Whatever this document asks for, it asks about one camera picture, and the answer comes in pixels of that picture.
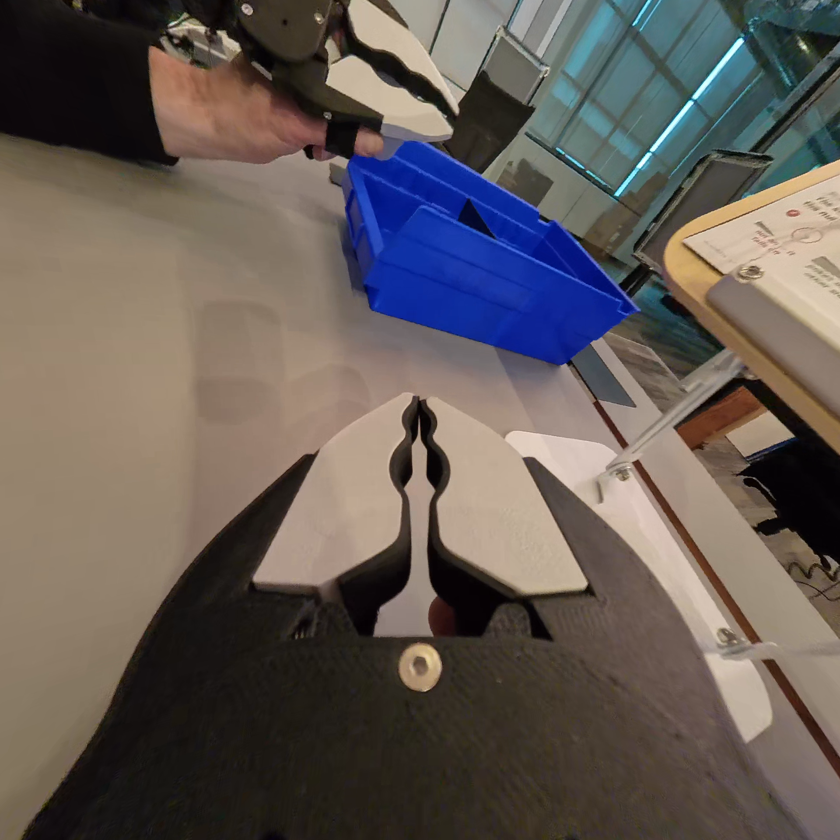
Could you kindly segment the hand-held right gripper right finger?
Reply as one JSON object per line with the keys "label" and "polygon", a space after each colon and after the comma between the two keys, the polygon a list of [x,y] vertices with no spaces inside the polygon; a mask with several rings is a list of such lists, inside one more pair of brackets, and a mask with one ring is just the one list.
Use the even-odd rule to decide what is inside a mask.
{"label": "hand-held right gripper right finger", "polygon": [[427,451],[430,581],[459,634],[482,635],[505,604],[578,595],[589,585],[524,457],[437,397],[420,402]]}

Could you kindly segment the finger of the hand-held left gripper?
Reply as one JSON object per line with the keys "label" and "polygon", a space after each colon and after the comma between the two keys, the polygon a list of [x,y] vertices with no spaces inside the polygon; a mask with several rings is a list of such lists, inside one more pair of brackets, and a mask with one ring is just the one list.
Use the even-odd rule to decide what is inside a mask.
{"label": "finger of the hand-held left gripper", "polygon": [[331,64],[331,89],[381,114],[383,151],[376,158],[391,158],[404,142],[443,142],[454,133],[454,121],[432,102],[377,72],[361,58],[346,56]]}
{"label": "finger of the hand-held left gripper", "polygon": [[346,53],[359,58],[383,81],[429,104],[446,119],[456,119],[459,105],[422,43],[409,28],[369,1],[343,7]]}

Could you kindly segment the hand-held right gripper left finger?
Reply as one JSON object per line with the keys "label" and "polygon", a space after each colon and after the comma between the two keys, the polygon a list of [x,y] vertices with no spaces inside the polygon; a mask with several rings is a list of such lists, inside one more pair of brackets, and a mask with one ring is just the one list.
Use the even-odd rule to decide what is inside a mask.
{"label": "hand-held right gripper left finger", "polygon": [[315,454],[255,572],[261,591],[339,603],[356,630],[406,587],[419,399],[405,392],[356,419]]}

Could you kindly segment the blue plastic bin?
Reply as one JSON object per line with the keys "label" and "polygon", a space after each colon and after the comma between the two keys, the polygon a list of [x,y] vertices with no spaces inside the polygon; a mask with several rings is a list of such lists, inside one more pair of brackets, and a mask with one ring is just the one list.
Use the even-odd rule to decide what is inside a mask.
{"label": "blue plastic bin", "polygon": [[353,157],[343,196],[375,312],[556,365],[638,313],[564,227],[429,144]]}

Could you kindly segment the person's left forearm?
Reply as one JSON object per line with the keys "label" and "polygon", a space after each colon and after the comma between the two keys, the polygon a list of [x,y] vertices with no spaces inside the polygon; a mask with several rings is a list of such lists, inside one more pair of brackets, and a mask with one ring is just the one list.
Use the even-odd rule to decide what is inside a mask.
{"label": "person's left forearm", "polygon": [[126,161],[175,165],[154,116],[156,33],[63,2],[1,2],[1,132]]}

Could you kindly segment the person's left hand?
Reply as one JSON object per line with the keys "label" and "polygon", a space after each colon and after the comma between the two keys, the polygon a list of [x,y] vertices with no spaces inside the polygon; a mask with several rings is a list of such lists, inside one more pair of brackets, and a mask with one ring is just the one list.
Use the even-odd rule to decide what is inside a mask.
{"label": "person's left hand", "polygon": [[173,158],[263,165],[311,147],[329,161],[328,122],[302,111],[244,55],[205,70],[150,48],[150,92],[164,152]]}

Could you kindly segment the wooden board document stand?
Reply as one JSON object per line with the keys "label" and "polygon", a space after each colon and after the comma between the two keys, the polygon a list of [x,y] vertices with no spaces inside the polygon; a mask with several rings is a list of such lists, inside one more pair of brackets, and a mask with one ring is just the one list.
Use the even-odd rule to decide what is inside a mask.
{"label": "wooden board document stand", "polygon": [[723,615],[702,580],[690,567],[651,502],[634,478],[634,463],[678,418],[729,382],[742,369],[756,374],[784,406],[789,407],[838,455],[838,318],[811,307],[787,308],[771,297],[722,275],[695,255],[683,241],[719,224],[838,176],[838,162],[827,164],[779,185],[745,197],[688,222],[668,242],[665,273],[670,289],[713,333],[726,350],[708,362],[705,384],[693,381],[684,401],[662,415],[621,454],[609,448],[566,437],[512,432],[506,440],[528,464],[540,464],[557,482],[618,533],[644,561],[665,591],[667,612],[677,615],[676,630],[660,623],[665,641],[686,636],[689,656],[710,667],[730,716],[746,741],[772,721],[770,702],[753,662],[777,665],[805,704],[814,724],[838,751],[838,636],[816,628],[805,607],[785,600],[792,583],[782,572],[757,584],[758,595],[771,600],[759,609],[751,643],[728,631]]}

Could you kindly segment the white flat board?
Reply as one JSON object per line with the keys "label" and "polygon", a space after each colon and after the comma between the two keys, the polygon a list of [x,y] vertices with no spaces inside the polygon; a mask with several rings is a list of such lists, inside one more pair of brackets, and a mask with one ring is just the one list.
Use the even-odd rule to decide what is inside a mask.
{"label": "white flat board", "polygon": [[764,411],[733,428],[726,439],[744,459],[792,440],[794,434],[775,415]]}

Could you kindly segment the black bag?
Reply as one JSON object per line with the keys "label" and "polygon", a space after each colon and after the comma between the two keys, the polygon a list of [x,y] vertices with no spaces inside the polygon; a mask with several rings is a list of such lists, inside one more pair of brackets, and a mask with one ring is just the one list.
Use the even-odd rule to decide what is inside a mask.
{"label": "black bag", "polygon": [[747,457],[738,476],[757,490],[774,515],[753,527],[762,536],[788,530],[799,536],[829,578],[838,578],[839,458],[823,454],[798,439]]}

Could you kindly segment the printed instruction sheet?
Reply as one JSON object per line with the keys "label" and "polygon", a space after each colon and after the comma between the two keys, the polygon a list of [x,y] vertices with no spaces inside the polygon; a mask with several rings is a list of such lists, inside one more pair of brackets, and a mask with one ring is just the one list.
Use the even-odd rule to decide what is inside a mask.
{"label": "printed instruction sheet", "polygon": [[683,243],[722,275],[781,306],[811,307],[838,318],[837,175]]}

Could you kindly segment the black case with metal frame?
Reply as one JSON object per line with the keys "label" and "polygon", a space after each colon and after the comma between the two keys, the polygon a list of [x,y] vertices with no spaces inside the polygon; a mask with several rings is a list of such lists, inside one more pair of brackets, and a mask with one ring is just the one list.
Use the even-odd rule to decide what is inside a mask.
{"label": "black case with metal frame", "polygon": [[633,247],[636,261],[661,275],[669,240],[688,222],[740,198],[774,161],[769,154],[713,150],[701,157]]}
{"label": "black case with metal frame", "polygon": [[479,73],[485,73],[499,89],[527,106],[532,105],[550,73],[550,66],[500,25],[483,59]]}

